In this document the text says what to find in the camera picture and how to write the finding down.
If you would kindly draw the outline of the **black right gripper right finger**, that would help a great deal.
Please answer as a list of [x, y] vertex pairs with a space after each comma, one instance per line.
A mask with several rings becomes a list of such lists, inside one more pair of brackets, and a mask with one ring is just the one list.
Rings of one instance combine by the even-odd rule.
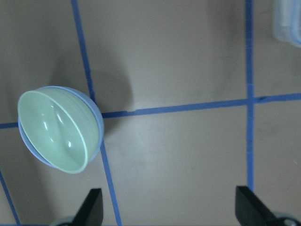
[[241, 226], [267, 226], [277, 217], [247, 186], [236, 186], [235, 216]]

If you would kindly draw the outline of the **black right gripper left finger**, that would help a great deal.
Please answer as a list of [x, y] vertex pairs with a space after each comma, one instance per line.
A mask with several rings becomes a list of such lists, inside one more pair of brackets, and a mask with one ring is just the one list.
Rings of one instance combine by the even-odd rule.
[[101, 188], [89, 191], [75, 215], [72, 226], [101, 226], [103, 223], [103, 195]]

